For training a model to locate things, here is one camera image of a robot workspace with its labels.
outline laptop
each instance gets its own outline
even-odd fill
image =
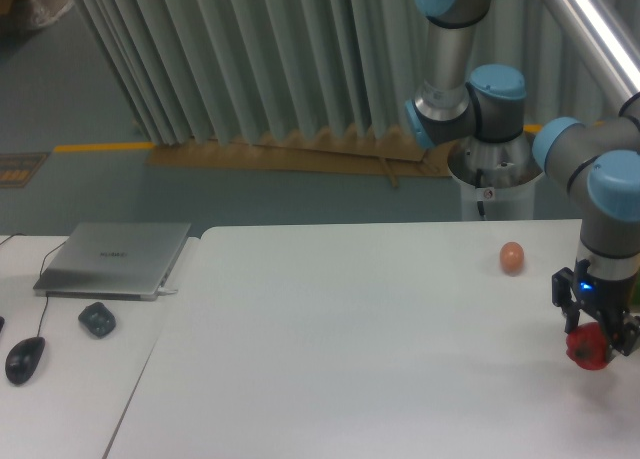
[[[190,224],[81,223],[33,289],[38,295],[154,300]]]

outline brown egg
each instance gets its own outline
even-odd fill
[[[524,250],[517,242],[507,242],[500,249],[500,266],[507,274],[518,274],[524,265]]]

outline gray floor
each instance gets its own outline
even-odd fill
[[[72,10],[49,29],[0,38],[0,153],[140,141],[130,111]],[[147,151],[52,154],[24,189],[0,189],[0,234],[69,234],[81,221],[221,225],[456,221],[450,179],[145,166]],[[536,219],[578,217],[538,183]]]

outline red tomato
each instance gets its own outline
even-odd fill
[[[597,322],[583,324],[567,334],[567,356],[589,371],[607,367],[608,347],[607,339]]]

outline computer mouse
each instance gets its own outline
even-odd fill
[[[106,336],[116,327],[116,318],[101,302],[94,302],[85,307],[78,320],[98,338]]]
[[[13,346],[7,356],[4,372],[12,384],[20,386],[31,379],[44,351],[44,337],[30,337]]]

